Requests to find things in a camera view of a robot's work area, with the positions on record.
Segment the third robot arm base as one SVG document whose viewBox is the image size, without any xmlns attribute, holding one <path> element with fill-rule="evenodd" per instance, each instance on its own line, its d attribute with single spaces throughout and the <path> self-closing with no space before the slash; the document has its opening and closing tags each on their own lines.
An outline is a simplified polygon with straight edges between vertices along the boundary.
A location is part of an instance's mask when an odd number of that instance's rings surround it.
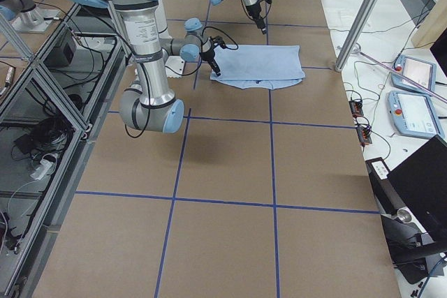
<svg viewBox="0 0 447 298">
<path fill-rule="evenodd" d="M 59 10 L 41 8 L 34 0 L 1 0 L 1 14 L 17 32 L 43 33 L 59 17 Z"/>
</svg>

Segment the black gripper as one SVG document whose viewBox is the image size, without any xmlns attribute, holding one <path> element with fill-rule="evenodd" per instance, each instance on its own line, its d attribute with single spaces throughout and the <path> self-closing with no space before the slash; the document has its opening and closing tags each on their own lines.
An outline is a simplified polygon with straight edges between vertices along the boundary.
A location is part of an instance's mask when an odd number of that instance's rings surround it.
<svg viewBox="0 0 447 298">
<path fill-rule="evenodd" d="M 207 37 L 203 41 L 200 57 L 203 61 L 206 61 L 210 65 L 214 74 L 219 77 L 221 75 L 221 70 L 215 60 L 216 53 L 214 49 L 216 47 L 220 47 L 222 49 L 226 48 L 226 43 L 224 42 L 223 38 L 221 36 Z"/>
<path fill-rule="evenodd" d="M 269 5 L 272 4 L 272 0 L 244 0 L 244 6 L 247 11 L 249 19 L 256 23 L 256 26 L 263 35 L 266 35 L 267 27 L 264 19 L 267 16 L 267 14 L 265 14 L 264 17 L 261 15 L 261 4 L 263 2 Z"/>
</svg>

